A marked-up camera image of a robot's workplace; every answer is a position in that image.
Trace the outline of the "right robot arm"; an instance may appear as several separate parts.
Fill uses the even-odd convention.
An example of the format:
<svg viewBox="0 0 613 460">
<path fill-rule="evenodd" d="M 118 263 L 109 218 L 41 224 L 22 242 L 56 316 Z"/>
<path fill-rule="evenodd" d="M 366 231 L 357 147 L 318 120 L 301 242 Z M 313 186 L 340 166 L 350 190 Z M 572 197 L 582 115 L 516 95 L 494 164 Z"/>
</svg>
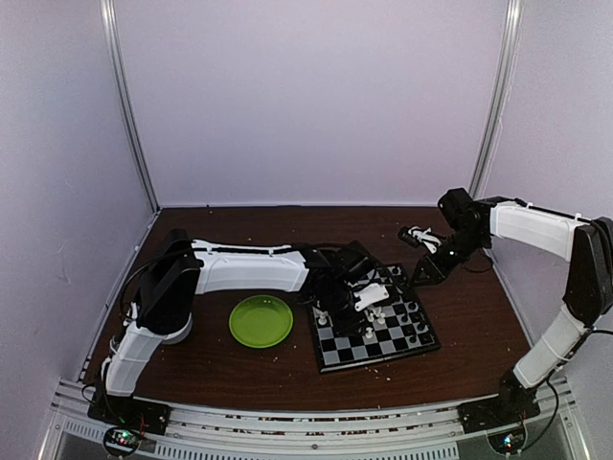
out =
<svg viewBox="0 0 613 460">
<path fill-rule="evenodd" d="M 542 317 L 541 336 L 499 381 L 486 409 L 507 424 L 526 411 L 536 389 L 577 353 L 599 320 L 612 308 L 612 220 L 586 218 L 538 207 L 519 198 L 475 199 L 463 188 L 448 190 L 438 208 L 451 232 L 403 227 L 400 240 L 423 247 L 410 284 L 434 286 L 489 249 L 501 263 L 512 296 L 535 294 L 559 301 Z"/>
</svg>

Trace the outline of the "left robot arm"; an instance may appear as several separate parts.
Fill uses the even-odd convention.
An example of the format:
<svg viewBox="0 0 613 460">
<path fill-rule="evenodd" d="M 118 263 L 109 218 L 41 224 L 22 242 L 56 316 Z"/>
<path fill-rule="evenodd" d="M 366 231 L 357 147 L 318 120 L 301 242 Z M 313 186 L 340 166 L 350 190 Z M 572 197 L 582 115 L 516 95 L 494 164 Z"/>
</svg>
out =
<svg viewBox="0 0 613 460">
<path fill-rule="evenodd" d="M 244 246 L 191 240 L 182 229 L 169 232 L 156 256 L 127 280 L 135 289 L 121 292 L 124 329 L 102 364 L 102 412 L 118 426 L 137 418 L 130 397 L 138 378 L 160 344 L 177 343 L 190 332 L 195 296 L 242 289 L 298 292 L 337 331 L 357 334 L 366 310 L 389 297 L 382 284 L 361 282 L 376 268 L 357 241 Z"/>
</svg>

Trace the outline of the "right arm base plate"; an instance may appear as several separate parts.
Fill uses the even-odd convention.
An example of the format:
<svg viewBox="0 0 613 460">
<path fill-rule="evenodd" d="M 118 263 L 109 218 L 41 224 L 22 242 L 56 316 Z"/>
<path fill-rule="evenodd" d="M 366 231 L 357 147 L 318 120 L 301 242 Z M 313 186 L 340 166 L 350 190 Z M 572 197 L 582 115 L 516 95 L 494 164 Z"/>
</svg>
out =
<svg viewBox="0 0 613 460">
<path fill-rule="evenodd" d="M 502 405 L 498 397 L 464 402 L 457 410 L 465 434 L 516 425 L 540 414 L 540 407 L 536 402 L 512 408 Z"/>
</svg>

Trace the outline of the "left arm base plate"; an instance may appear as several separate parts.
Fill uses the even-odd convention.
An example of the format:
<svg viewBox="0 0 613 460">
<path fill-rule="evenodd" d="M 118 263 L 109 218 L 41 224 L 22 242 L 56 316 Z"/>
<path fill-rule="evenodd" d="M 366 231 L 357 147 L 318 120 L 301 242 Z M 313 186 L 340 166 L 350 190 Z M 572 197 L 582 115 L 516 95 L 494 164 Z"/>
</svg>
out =
<svg viewBox="0 0 613 460">
<path fill-rule="evenodd" d="M 167 404 L 148 402 L 133 397 L 115 397 L 96 392 L 89 405 L 90 419 L 121 426 L 146 434 L 164 435 L 171 409 Z"/>
</svg>

